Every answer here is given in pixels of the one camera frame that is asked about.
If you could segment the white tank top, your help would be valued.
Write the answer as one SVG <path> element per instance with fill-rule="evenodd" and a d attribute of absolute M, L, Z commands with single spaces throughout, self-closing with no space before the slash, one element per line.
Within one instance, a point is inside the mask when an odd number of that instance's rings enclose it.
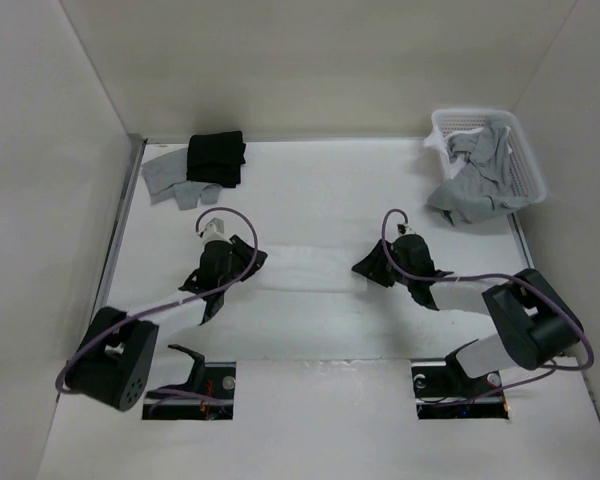
<path fill-rule="evenodd" d="M 301 293 L 363 293 L 367 280 L 351 267 L 359 260 L 356 251 L 310 246 L 265 247 L 268 258 L 254 275 L 262 290 Z"/>

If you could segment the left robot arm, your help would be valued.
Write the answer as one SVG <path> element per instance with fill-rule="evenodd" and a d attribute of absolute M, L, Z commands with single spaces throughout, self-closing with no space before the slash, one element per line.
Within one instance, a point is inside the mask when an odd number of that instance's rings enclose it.
<path fill-rule="evenodd" d="M 56 379 L 64 394 L 82 394 L 120 412 L 130 410 L 148 388 L 159 338 L 158 318 L 180 307 L 200 305 L 198 325 L 210 322 L 224 306 L 226 291 L 257 273 L 268 254 L 239 236 L 205 242 L 198 267 L 179 287 L 176 298 L 130 314 L 100 308 L 78 350 Z"/>

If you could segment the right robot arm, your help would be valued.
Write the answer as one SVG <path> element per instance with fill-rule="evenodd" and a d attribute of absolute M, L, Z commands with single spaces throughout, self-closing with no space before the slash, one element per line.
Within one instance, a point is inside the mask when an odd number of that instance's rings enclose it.
<path fill-rule="evenodd" d="M 495 333 L 445 358 L 444 384 L 463 396 L 499 370 L 540 369 L 581 341 L 580 321 L 535 269 L 512 277 L 460 281 L 438 269 L 417 234 L 380 240 L 351 270 L 382 287 L 405 286 L 416 304 L 432 311 L 462 311 L 491 319 Z"/>

